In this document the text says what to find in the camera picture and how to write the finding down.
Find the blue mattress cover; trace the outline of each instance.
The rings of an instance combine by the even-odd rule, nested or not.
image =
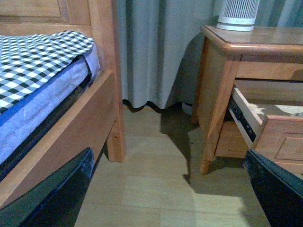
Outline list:
[[[0,164],[86,78],[85,60],[94,79],[100,68],[95,45],[84,57],[0,115]]]

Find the laminate floor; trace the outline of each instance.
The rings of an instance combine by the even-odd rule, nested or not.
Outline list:
[[[201,132],[180,106],[124,111],[125,162],[102,155],[75,226],[270,226],[242,160],[220,158],[199,174]]]

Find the bed post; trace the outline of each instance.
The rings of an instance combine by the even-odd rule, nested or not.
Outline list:
[[[89,0],[92,34],[103,47],[106,69],[113,70],[116,81],[116,119],[107,138],[109,160],[123,162],[125,131],[123,120],[118,20],[115,0]]]

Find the gray curtain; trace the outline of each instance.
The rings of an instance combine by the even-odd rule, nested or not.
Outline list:
[[[122,92],[133,107],[193,103],[204,36],[222,0],[117,0]],[[257,26],[302,26],[301,0],[261,0]]]

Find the drawer slide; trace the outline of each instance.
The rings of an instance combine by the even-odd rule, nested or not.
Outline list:
[[[253,129],[250,126],[250,124],[245,119],[245,117],[243,115],[243,112],[238,107],[238,105],[234,101],[233,97],[230,98],[230,101],[228,103],[228,109],[230,111],[232,111],[232,113],[234,114],[234,116],[236,117],[236,119],[241,123],[241,125],[243,126],[243,128],[246,131],[247,135],[249,136],[251,142],[254,142],[255,138],[256,138],[256,134],[253,131]]]

